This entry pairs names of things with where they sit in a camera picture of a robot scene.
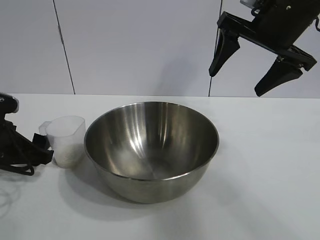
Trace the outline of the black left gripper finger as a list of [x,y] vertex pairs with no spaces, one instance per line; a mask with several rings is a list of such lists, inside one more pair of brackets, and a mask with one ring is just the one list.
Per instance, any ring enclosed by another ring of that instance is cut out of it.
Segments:
[[38,148],[36,156],[37,156],[37,160],[36,160],[37,166],[47,165],[52,161],[54,156],[54,151],[49,149]]
[[48,138],[46,135],[41,135],[35,133],[33,135],[33,144],[38,146],[41,149],[47,150],[48,149]]

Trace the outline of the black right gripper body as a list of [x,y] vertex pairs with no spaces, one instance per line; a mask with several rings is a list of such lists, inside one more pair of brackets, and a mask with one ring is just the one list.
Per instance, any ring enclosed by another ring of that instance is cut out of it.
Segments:
[[253,0],[245,5],[251,9],[252,21],[224,11],[217,21],[219,30],[231,31],[306,71],[317,63],[294,45],[317,18],[317,1]]

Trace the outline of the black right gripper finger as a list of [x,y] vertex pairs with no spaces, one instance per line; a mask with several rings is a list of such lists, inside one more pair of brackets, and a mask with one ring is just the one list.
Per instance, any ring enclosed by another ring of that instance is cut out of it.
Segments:
[[258,97],[261,97],[282,84],[300,78],[302,74],[303,72],[297,65],[284,60],[275,60],[268,72],[254,87],[254,91]]
[[238,40],[239,36],[232,31],[221,29],[216,50],[213,56],[212,63],[208,69],[209,75],[214,77],[222,68],[224,63],[240,49]]

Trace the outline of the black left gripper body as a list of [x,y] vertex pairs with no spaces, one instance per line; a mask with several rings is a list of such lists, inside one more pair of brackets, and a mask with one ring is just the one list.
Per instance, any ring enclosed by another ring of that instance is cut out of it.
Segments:
[[33,173],[33,142],[16,131],[16,126],[0,114],[0,169],[12,173]]

